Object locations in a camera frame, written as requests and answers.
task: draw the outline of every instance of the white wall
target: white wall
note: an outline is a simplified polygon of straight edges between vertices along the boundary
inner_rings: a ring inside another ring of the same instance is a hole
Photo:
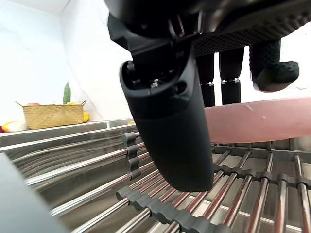
[[[61,14],[64,48],[78,101],[87,100],[91,120],[131,117],[119,81],[128,51],[110,40],[103,0],[71,0]]]
[[[59,17],[0,0],[0,125],[22,104],[62,103],[68,79]]]
[[[87,93],[89,104],[92,103],[91,107],[96,109],[94,119],[130,117],[119,84],[119,67],[131,57],[129,52],[110,41],[107,16],[108,9],[102,0],[71,0],[61,15],[68,63],[75,74],[74,80],[80,83],[81,88],[80,91],[75,90],[76,93]],[[276,93],[262,93],[253,89],[246,47],[240,76],[242,101],[310,96],[309,90],[296,88],[311,89],[311,66],[308,62],[311,45],[308,41],[311,41],[311,24],[282,39],[281,60],[298,61],[300,77],[291,87]],[[216,104],[221,105],[218,54],[215,55],[214,85]]]
[[[119,82],[120,65],[131,55],[110,40],[107,17],[103,0],[71,0],[59,17],[0,0],[0,124],[22,117],[14,100],[61,103],[67,80],[72,101],[87,100],[91,120],[131,117]],[[309,41],[311,24],[283,39],[281,59],[298,61],[300,77],[290,88],[271,94],[253,89],[246,48],[242,101],[311,95]],[[220,105],[217,54],[214,84]]]

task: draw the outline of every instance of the stainless steel rack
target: stainless steel rack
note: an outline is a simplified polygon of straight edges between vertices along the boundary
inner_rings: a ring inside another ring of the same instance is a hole
[[[127,149],[121,141],[123,133],[132,131],[142,172],[134,180],[125,166]],[[126,185],[192,216],[203,216],[213,226],[225,226],[229,232],[311,233],[310,186],[301,182],[304,177],[311,179],[310,151],[297,150],[293,139],[214,144],[213,151],[215,168],[227,165],[236,170],[217,170],[212,190],[201,193],[172,188],[155,168],[133,125],[31,142],[2,152],[23,175],[24,183],[44,199],[50,216],[72,233],[183,229],[178,221],[160,223],[149,208],[137,212],[128,198],[118,200],[116,192]],[[257,176],[242,175],[249,169]],[[275,180],[258,176],[263,171]],[[276,180],[280,173],[295,180]]]

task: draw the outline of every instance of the dish rack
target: dish rack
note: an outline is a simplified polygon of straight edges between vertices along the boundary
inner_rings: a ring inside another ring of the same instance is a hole
[[[213,144],[213,188],[179,192],[129,125],[3,150],[0,166],[12,178],[1,182],[24,194],[11,213],[42,207],[28,212],[22,232],[311,233],[311,153],[299,149],[295,139]]]

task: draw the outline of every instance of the black rubber spacer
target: black rubber spacer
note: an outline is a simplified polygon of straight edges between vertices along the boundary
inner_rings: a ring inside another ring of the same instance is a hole
[[[134,132],[125,133],[121,136],[121,139],[125,145],[125,147],[135,145],[136,144],[136,134]]]

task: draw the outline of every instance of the stainless steel sink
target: stainless steel sink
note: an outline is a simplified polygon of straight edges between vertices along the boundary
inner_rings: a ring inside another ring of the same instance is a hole
[[[0,134],[0,149],[1,147],[6,147],[25,142],[32,142],[47,138],[60,137],[70,134],[83,133],[127,125],[128,123],[131,122],[133,122],[132,119],[95,121],[79,125],[60,126],[41,130],[27,130],[16,133],[2,133]]]
[[[128,132],[136,132],[136,144],[140,148],[139,167],[143,171],[133,181],[126,166],[127,150],[121,141],[121,135]],[[298,168],[302,168],[305,177],[311,179],[311,154],[295,150],[300,148],[294,146],[293,140],[272,144],[214,145],[214,148],[213,161],[220,165],[240,166],[257,172],[270,170],[273,174],[286,173],[289,176],[296,176]],[[267,186],[263,180],[247,181],[217,173],[214,180],[218,179],[218,182],[209,193],[185,194],[173,190],[156,171],[135,125],[27,142],[4,147],[0,152],[7,154],[23,175],[25,183],[45,200],[51,216],[73,233],[175,232],[167,231],[169,225],[150,217],[148,209],[139,213],[127,202],[120,203],[115,193],[125,185],[145,188],[146,193],[156,193],[155,198],[166,195],[166,202],[183,200],[179,209],[189,208],[192,203],[194,216],[201,216],[208,210],[206,216],[211,223],[221,224],[226,219],[226,225],[233,232],[258,230],[266,233],[279,226],[278,232],[296,233],[302,231],[302,223],[306,223],[304,232],[311,232],[311,226],[307,225],[310,221],[310,198],[302,197],[305,193],[303,186]],[[140,179],[144,182],[135,185]],[[305,207],[304,217],[301,216],[302,204]],[[179,225],[175,224],[171,229],[179,229]]]

